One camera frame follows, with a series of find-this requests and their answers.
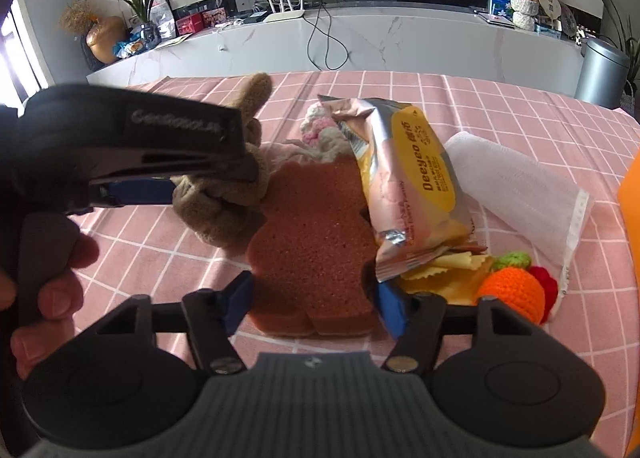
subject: red box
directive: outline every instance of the red box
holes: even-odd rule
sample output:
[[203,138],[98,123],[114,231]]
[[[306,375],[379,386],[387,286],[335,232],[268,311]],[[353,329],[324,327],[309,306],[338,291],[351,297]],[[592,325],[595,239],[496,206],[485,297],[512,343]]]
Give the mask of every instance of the red box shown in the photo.
[[204,22],[202,21],[201,13],[192,14],[186,18],[182,18],[175,24],[178,27],[178,34],[181,36],[185,34],[195,34],[196,32],[200,32],[204,29]]
[[205,28],[215,27],[217,24],[226,22],[226,11],[224,7],[213,9],[212,11],[204,11],[201,13]]

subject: ribbed gray panel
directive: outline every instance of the ribbed gray panel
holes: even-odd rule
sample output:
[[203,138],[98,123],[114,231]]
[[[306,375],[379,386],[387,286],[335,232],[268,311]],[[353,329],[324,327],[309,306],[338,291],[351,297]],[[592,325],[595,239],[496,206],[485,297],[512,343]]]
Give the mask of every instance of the ribbed gray panel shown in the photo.
[[604,458],[586,438],[538,451],[478,440],[440,414],[419,378],[384,372],[366,353],[262,354],[249,372],[209,380],[191,412],[152,440],[104,452],[41,443],[25,456]]

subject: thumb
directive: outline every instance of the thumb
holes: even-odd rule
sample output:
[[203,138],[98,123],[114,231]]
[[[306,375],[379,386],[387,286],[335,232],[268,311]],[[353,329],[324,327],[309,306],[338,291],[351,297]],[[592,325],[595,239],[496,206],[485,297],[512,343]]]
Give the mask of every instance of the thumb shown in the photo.
[[15,300],[15,284],[7,276],[2,269],[0,269],[0,311],[9,308]]

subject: picture frame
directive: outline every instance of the picture frame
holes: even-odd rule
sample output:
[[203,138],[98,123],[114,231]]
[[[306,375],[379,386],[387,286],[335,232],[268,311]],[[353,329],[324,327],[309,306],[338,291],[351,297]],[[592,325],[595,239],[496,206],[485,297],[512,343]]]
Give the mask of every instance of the picture frame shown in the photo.
[[158,26],[163,41],[172,40],[178,36],[171,0],[154,0],[150,18]]

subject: brown vase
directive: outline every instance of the brown vase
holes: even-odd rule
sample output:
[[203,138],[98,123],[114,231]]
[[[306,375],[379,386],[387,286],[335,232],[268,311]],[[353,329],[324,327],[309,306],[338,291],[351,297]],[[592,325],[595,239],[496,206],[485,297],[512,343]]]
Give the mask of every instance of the brown vase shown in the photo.
[[113,47],[117,42],[126,41],[128,37],[127,26],[122,18],[109,16],[91,28],[86,36],[86,44],[98,60],[111,64],[117,60]]

